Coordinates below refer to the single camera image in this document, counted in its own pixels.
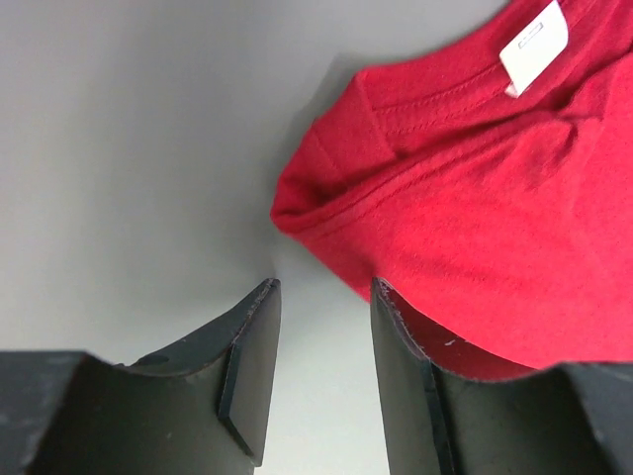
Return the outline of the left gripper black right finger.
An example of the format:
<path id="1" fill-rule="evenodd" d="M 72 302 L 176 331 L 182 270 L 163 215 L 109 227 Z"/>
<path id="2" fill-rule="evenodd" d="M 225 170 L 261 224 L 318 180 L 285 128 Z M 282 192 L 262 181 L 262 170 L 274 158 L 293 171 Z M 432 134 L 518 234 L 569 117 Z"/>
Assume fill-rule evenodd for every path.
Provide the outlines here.
<path id="1" fill-rule="evenodd" d="M 419 313 L 388 282 L 371 286 L 384 434 L 394 474 L 628 474 L 632 368 L 534 370 Z"/>

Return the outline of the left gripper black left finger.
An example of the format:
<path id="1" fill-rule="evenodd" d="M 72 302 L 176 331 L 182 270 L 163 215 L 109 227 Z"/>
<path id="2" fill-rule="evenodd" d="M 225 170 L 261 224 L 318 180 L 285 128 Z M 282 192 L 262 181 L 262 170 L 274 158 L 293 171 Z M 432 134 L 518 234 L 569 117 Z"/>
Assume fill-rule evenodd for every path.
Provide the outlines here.
<path id="1" fill-rule="evenodd" d="M 281 284 L 131 365 L 78 350 L 1 355 L 5 474 L 251 474 L 263 461 Z"/>

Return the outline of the dark red t-shirt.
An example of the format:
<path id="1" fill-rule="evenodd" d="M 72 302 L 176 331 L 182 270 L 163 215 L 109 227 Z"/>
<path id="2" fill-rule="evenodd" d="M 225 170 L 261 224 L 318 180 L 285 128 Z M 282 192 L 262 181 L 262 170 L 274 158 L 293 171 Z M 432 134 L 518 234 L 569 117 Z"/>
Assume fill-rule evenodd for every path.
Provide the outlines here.
<path id="1" fill-rule="evenodd" d="M 271 218 L 362 297 L 380 278 L 448 371 L 632 358 L 632 5 L 513 1 L 358 72 Z"/>

